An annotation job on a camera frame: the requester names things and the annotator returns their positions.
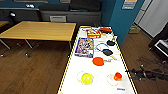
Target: cardboard box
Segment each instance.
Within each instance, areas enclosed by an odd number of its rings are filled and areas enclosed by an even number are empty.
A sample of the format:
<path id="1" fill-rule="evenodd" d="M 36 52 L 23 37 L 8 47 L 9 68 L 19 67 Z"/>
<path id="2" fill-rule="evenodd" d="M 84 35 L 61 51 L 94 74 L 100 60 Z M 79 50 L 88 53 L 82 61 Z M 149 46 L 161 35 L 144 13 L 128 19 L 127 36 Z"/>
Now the cardboard box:
<path id="1" fill-rule="evenodd" d="M 87 38 L 101 38 L 101 32 L 99 30 L 87 30 Z"/>
<path id="2" fill-rule="evenodd" d="M 131 26 L 130 27 L 130 30 L 129 30 L 129 33 L 139 33 L 141 29 L 137 26 Z"/>

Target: desk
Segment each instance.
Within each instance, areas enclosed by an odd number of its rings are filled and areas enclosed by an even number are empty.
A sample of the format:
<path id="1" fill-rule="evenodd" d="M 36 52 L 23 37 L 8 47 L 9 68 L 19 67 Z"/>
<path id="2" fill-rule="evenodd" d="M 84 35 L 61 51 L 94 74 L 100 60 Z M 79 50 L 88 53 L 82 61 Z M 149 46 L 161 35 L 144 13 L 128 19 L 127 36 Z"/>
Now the desk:
<path id="1" fill-rule="evenodd" d="M 7 21 L 0 21 L 0 28 L 3 27 L 6 24 L 8 24 Z M 6 46 L 8 49 L 10 49 L 10 47 L 5 42 L 3 42 L 1 39 L 0 39 L 0 41 L 4 46 Z"/>
<path id="2" fill-rule="evenodd" d="M 71 41 L 75 23 L 30 22 L 23 21 L 0 34 L 0 38 Z"/>
<path id="3" fill-rule="evenodd" d="M 76 49 L 79 37 L 86 38 L 87 28 L 80 28 L 76 39 L 76 44 L 73 47 L 71 57 L 69 58 L 67 67 L 65 69 L 62 82 L 58 94 L 135 94 L 137 93 L 133 81 L 129 79 L 130 74 L 125 72 L 127 66 L 123 60 L 122 54 L 119 50 L 119 46 L 115 41 L 114 46 L 109 46 L 109 49 L 114 52 L 113 56 L 117 60 L 111 60 L 106 62 L 103 66 L 96 66 L 92 63 L 93 58 L 78 57 L 74 55 L 74 49 Z M 94 46 L 100 42 L 106 43 L 107 35 L 102 35 L 100 39 L 94 39 Z M 108 59 L 108 56 L 102 54 L 102 52 L 94 50 L 94 57 L 103 57 Z M 83 85 L 78 81 L 78 74 L 80 72 L 86 72 L 93 75 L 93 82 L 89 85 Z M 119 72 L 122 74 L 122 79 L 118 81 L 118 85 L 112 86 L 108 83 L 108 75 Z"/>

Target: red cup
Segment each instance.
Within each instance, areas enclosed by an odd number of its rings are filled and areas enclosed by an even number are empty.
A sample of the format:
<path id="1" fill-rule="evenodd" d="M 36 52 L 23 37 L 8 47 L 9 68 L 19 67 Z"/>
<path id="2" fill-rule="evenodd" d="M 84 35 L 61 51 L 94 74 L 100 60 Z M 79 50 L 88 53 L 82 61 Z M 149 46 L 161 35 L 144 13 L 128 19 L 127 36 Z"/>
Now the red cup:
<path id="1" fill-rule="evenodd" d="M 92 62 L 96 66 L 103 66 L 104 65 L 103 58 L 101 58 L 101 57 L 95 57 L 95 58 L 93 58 Z"/>
<path id="2" fill-rule="evenodd" d="M 114 80 L 116 80 L 116 81 L 118 81 L 119 79 L 121 79 L 122 78 L 122 75 L 119 73 L 119 72 L 117 72 L 115 75 L 114 75 Z"/>

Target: red object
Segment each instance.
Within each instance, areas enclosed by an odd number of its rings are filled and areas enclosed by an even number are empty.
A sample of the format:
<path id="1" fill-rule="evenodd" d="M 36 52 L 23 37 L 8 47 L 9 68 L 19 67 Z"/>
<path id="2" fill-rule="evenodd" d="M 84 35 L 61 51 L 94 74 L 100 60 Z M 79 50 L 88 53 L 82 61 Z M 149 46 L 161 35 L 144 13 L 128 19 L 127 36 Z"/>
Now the red object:
<path id="1" fill-rule="evenodd" d="M 116 80 L 116 81 L 118 81 L 119 79 L 121 79 L 122 78 L 122 75 L 119 73 L 119 72 L 117 72 L 115 75 L 114 75 L 114 80 Z"/>
<path id="2" fill-rule="evenodd" d="M 101 38 L 101 33 L 99 31 L 95 33 L 87 32 L 87 38 Z"/>
<path id="3" fill-rule="evenodd" d="M 92 62 L 96 66 L 103 66 L 104 65 L 103 58 L 101 58 L 101 57 L 95 57 L 95 58 L 93 58 Z"/>
<path id="4" fill-rule="evenodd" d="M 100 28 L 101 31 L 112 31 L 112 29 L 109 28 Z"/>

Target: snack box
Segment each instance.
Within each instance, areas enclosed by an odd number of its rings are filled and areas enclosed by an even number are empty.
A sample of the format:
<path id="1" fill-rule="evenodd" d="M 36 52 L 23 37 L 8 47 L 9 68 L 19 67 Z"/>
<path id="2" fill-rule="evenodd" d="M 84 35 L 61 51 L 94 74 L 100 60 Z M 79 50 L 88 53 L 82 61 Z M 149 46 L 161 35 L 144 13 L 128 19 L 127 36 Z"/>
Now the snack box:
<path id="1" fill-rule="evenodd" d="M 86 30 L 87 38 L 101 38 L 101 32 L 99 29 L 89 29 Z"/>

